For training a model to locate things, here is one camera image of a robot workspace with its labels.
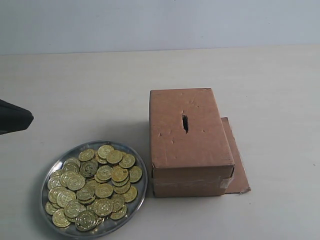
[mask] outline wall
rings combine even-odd
[[[320,43],[319,0],[2,0],[0,55]]]

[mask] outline plate rim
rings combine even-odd
[[[104,233],[100,233],[100,234],[93,234],[91,236],[74,236],[72,234],[69,234],[69,233],[66,233],[66,232],[63,232],[63,231],[60,231],[59,229],[57,229],[53,223],[51,221],[49,221],[49,219],[47,218],[47,213],[43,207],[43,203],[42,203],[42,200],[43,200],[43,189],[45,187],[45,184],[46,184],[46,179],[47,177],[50,175],[49,173],[51,172],[51,170],[55,167],[55,165],[57,164],[57,162],[59,160],[61,160],[64,156],[66,156],[68,153],[72,152],[73,150],[75,149],[78,149],[78,148],[81,148],[83,147],[84,145],[89,145],[89,144],[96,144],[96,143],[100,143],[100,142],[103,142],[103,143],[111,143],[111,144],[115,144],[115,145],[122,145],[126,148],[129,148],[136,156],[139,157],[139,160],[141,161],[141,165],[142,165],[142,168],[143,168],[143,173],[145,175],[145,186],[144,186],[144,189],[143,189],[143,194],[142,194],[142,198],[140,200],[140,202],[138,203],[138,206],[135,208],[135,210],[132,212],[132,214],[130,216],[128,216],[127,220],[122,222],[121,224],[117,225],[117,227],[113,228],[113,229],[110,229],[109,231],[106,231]],[[85,142],[85,143],[82,143],[78,146],[75,146],[73,147],[72,149],[66,151],[64,154],[60,155],[58,158],[56,158],[52,164],[50,165],[50,168],[48,171],[46,171],[46,175],[45,175],[45,178],[42,182],[42,185],[41,185],[41,189],[40,189],[40,197],[39,197],[39,201],[40,201],[40,212],[41,212],[41,215],[43,218],[45,218],[45,221],[48,223],[48,225],[56,232],[56,233],[59,233],[61,235],[64,235],[66,237],[69,237],[69,238],[73,238],[73,239],[79,239],[79,240],[86,240],[86,239],[95,239],[95,238],[100,238],[102,236],[106,236],[108,234],[111,234],[113,233],[114,231],[118,230],[119,228],[121,228],[123,225],[125,225],[127,222],[129,222],[129,220],[131,220],[131,218],[137,213],[137,211],[140,209],[140,207],[142,206],[142,204],[144,203],[145,201],[145,198],[146,198],[146,192],[147,192],[147,188],[148,188],[148,171],[147,171],[147,168],[146,168],[146,164],[144,162],[144,160],[142,159],[142,157],[136,152],[136,150],[134,150],[132,147],[128,146],[127,144],[124,144],[124,143],[120,143],[120,142],[116,142],[116,141],[109,141],[109,140],[95,140],[95,141],[88,141],[88,142]]]

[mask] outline cardboard piece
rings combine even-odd
[[[226,194],[238,194],[238,193],[244,194],[251,190],[248,183],[247,176],[246,176],[245,168],[241,161],[240,153],[236,144],[236,140],[232,133],[229,120],[227,117],[223,117],[221,118],[221,120],[222,120],[226,138],[228,140],[228,143],[231,149],[233,160],[234,160],[233,180],[229,184],[225,193]]]
[[[223,195],[235,162],[212,90],[152,90],[149,114],[155,196]]]

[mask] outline table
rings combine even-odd
[[[93,140],[149,160],[149,91],[212,88],[251,192],[153,198],[103,239],[319,239],[320,45],[0,56],[0,98],[30,110],[0,136],[1,239],[61,239],[36,200],[51,163]]]

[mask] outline metal plate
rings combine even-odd
[[[75,224],[72,223],[71,225],[60,228],[57,227],[53,224],[52,222],[52,216],[48,215],[45,211],[45,205],[48,201],[48,187],[47,183],[50,178],[50,174],[58,169],[62,168],[63,163],[71,157],[76,157],[78,158],[78,155],[80,152],[82,152],[85,149],[94,149],[98,150],[98,148],[101,145],[111,145],[114,147],[116,150],[124,151],[126,153],[132,154],[135,156],[135,165],[139,166],[142,169],[142,178],[140,181],[137,183],[133,183],[132,185],[136,187],[138,190],[138,195],[136,199],[130,203],[126,203],[127,205],[127,213],[126,215],[119,219],[119,220],[112,220],[110,218],[105,218],[104,222],[100,225],[97,226],[94,230],[87,231],[87,232],[81,232],[78,231],[75,227]],[[131,147],[126,146],[121,143],[116,143],[112,141],[92,141],[92,142],[87,142],[84,144],[81,144],[67,153],[65,153],[62,157],[60,157],[58,160],[56,160],[51,169],[47,172],[46,177],[43,181],[42,187],[41,187],[41,204],[40,204],[40,211],[45,218],[45,221],[58,233],[65,235],[70,238],[74,239],[94,239],[98,238],[107,234],[110,234],[114,232],[115,230],[119,229],[122,227],[124,224],[126,224],[132,217],[133,215],[138,211],[138,209],[141,207],[142,203],[144,202],[145,195],[146,195],[146,190],[147,190],[147,185],[148,185],[148,175],[147,175],[147,169],[145,166],[145,163],[143,162],[142,158],[139,156],[139,154],[133,150]]]

